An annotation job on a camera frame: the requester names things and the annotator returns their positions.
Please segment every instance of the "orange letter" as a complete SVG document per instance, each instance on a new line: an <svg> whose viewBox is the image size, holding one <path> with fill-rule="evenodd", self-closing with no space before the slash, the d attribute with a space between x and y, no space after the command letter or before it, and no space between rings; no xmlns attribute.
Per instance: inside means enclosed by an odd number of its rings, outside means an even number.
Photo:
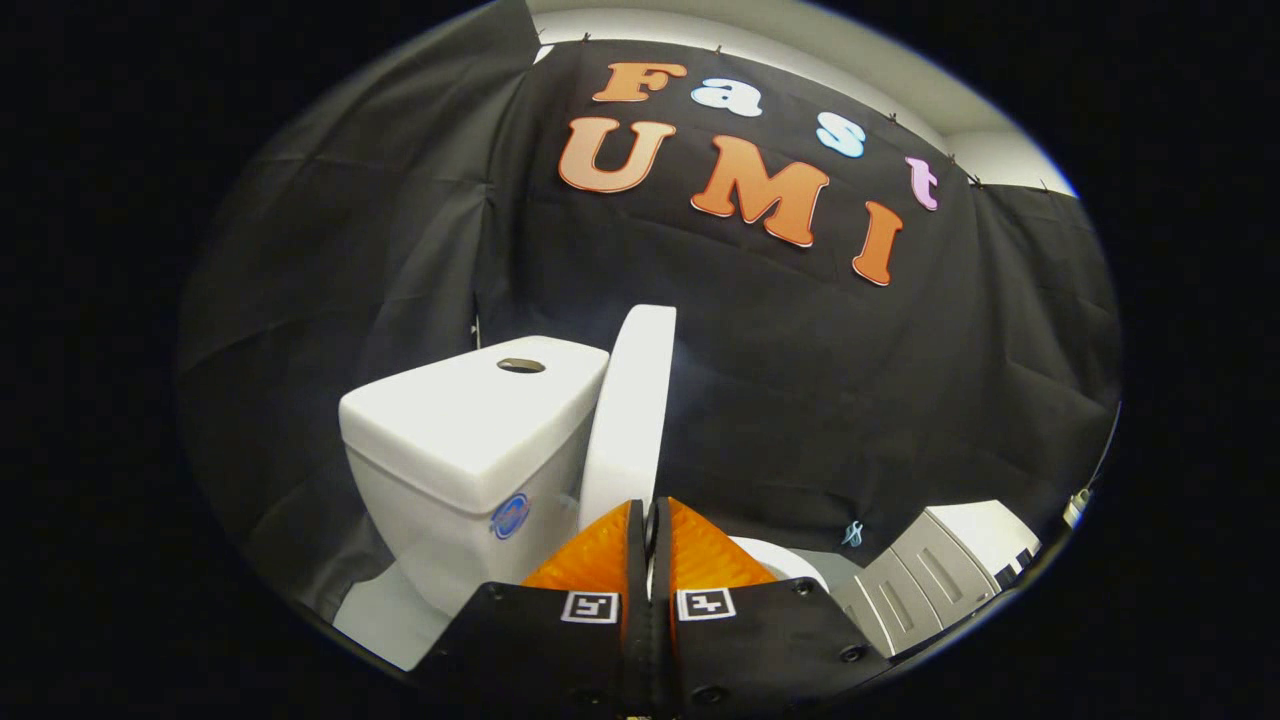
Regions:
<svg viewBox="0 0 1280 720"><path fill-rule="evenodd" d="M641 92L640 86L658 92L667 87L667 76L685 77L689 70L684 65L666 65L660 63L613 63L609 65L613 77L604 90L591 96L599 102L640 102L648 100L649 94Z"/></svg>
<svg viewBox="0 0 1280 720"><path fill-rule="evenodd" d="M867 228L863 254L854 258L854 272L883 287L888 284L888 254L893 250L893 236L902 229L902 218L879 202L868 202L872 224Z"/></svg>
<svg viewBox="0 0 1280 720"><path fill-rule="evenodd" d="M579 190L591 192L622 192L640 184L653 168L658 147L676 128L666 123L631 123L636 141L631 155L621 170L604 172L595 168L595 155L604 143L604 136L618 129L621 123L612 118L577 118L568 127L573 132L561 154L561 179Z"/></svg>
<svg viewBox="0 0 1280 720"><path fill-rule="evenodd" d="M759 220L777 202L778 209L764 220L764 229L773 237L800 247L813 245L809 223L818 202L818 191L831 182L827 173L805 163L791 163L771 178L764 169L760 150L750 142L726 135L716 136L712 142L721 149L721 156L712 170L712 179L707 182L707 190L692 197L694 208L727 218L733 214L728 193L737 186L744 220Z"/></svg>

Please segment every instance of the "letter s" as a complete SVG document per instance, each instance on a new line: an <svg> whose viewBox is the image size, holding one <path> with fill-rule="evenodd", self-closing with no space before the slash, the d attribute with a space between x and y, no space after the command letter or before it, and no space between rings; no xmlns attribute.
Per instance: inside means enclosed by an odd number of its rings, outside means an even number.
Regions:
<svg viewBox="0 0 1280 720"><path fill-rule="evenodd" d="M861 158L867 133L856 123L835 113L819 113L818 141L847 158Z"/></svg>

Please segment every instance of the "black fabric backdrop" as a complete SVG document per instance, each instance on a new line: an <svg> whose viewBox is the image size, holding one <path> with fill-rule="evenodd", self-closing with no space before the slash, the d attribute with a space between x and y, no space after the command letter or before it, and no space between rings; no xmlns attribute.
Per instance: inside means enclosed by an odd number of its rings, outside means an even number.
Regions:
<svg viewBox="0 0 1280 720"><path fill-rule="evenodd" d="M178 357L191 465L233 541L287 597L332 619L390 562L337 424L347 391L486 345L549 334L612 347L639 302L678 309L658 491L735 534L865 564L925 505L997 498L1044 532L1088 482L1119 401L1120 337L1080 202L972 187L911 132L753 61L648 42L572 42L530 67L521 3L497 3L348 81L276 137L228 200L192 277ZM689 69L644 102L590 96L609 63ZM741 118L694 102L703 78L763 94ZM822 146L815 115L861 126ZM676 126L649 177L616 195L557 174L568 122ZM815 242L690 206L714 135L777 173L831 184ZM936 213L904 158L938 178ZM874 200L904 222L877 287L850 261ZM864 523L864 543L840 548Z"/></svg>

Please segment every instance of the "letter m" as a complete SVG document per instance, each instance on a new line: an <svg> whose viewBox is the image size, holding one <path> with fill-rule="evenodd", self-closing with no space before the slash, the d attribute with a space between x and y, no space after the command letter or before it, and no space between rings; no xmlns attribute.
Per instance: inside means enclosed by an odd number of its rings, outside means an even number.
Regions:
<svg viewBox="0 0 1280 720"><path fill-rule="evenodd" d="M719 160L707 182L707 190L691 199L694 208L728 218L736 211L730 200L730 193L736 187L744 220L754 223L777 205L777 210L764 220L764 229L800 247L813 245L809 225L818 204L818 192L831 182L827 173L805 163L791 163L769 177L755 145L724 135L716 136L712 142L719 147Z"/></svg>

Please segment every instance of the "toilet tank lid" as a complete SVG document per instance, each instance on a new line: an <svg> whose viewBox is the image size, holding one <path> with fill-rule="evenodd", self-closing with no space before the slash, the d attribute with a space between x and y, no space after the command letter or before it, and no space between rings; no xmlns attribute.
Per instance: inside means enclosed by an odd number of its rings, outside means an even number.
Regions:
<svg viewBox="0 0 1280 720"><path fill-rule="evenodd" d="M358 387L339 401L338 424L348 448L401 482L489 512L590 415L608 357L563 340L513 340ZM499 368L508 359L543 369Z"/></svg>

